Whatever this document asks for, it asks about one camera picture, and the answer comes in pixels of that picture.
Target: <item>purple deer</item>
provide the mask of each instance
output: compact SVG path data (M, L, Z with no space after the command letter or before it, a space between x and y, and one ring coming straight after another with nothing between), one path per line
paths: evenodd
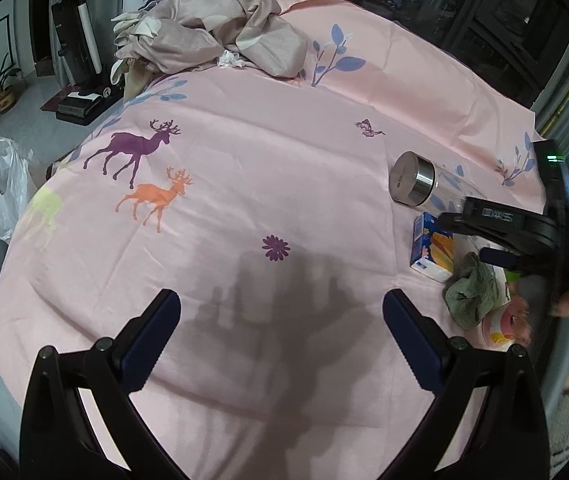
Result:
M157 122L157 119L149 122L151 129L156 131L151 139L145 139L142 136L133 135L129 132L116 132L112 134L111 142L109 142L109 145L106 148L97 150L97 152L85 160L84 169L87 169L88 161L90 161L96 155L99 155L100 153L111 152L104 159L104 167L102 169L102 172L106 175L106 165L113 156L116 156L118 153L131 155L129 162L127 162L122 168L114 173L114 180L117 180L120 171L128 168L130 165L135 163L135 166L133 166L133 175L129 183L129 187L133 189L133 180L135 180L135 174L138 172L140 157L142 155L149 155L155 152L155 150L157 150L157 148L160 146L161 141L163 141L165 144L168 144L171 135L180 134L180 129L173 126L173 121L166 121L156 128L155 124Z

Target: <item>green towel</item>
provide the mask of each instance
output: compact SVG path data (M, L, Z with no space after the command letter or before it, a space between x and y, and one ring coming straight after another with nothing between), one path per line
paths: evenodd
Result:
M475 253L464 256L459 276L444 293L453 320L464 330L477 326L500 298L493 271Z

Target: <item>orange deer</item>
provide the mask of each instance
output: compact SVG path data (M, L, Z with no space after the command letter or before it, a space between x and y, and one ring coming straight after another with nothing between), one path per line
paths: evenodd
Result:
M193 184L191 177L188 175L184 176L186 170L179 170L174 176L171 176L171 170L173 170L173 168L167 168L168 179L173 182L173 186L171 186L170 189L162 189L154 184L138 184L134 193L125 195L125 197L118 202L118 205L116 206L116 213L123 202L135 198L135 202L133 203L133 219L138 221L138 217L136 216L138 205L142 202L154 204L155 207L153 208L153 211L149 213L149 216L147 216L146 220L142 222L142 225L146 225L149 218L151 218L151 215L157 211L158 232L160 232L160 221L162 220L162 211L164 211L164 208L173 202L173 199L178 195L184 195L184 186Z

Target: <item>beige blanket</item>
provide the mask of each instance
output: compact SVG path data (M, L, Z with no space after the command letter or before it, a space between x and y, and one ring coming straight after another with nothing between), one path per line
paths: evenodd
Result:
M120 48L112 80L132 68L125 99L142 92L153 73L200 66L225 49L275 77L295 77L303 67L307 40L280 18L276 0L160 0L148 7L114 18Z

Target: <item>transparent water bottle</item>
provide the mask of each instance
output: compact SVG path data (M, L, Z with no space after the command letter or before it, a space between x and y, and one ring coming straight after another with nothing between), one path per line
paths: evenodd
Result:
M389 173L389 191L395 202L415 207L434 216L459 213L468 196L485 198L473 184L438 164L405 152Z

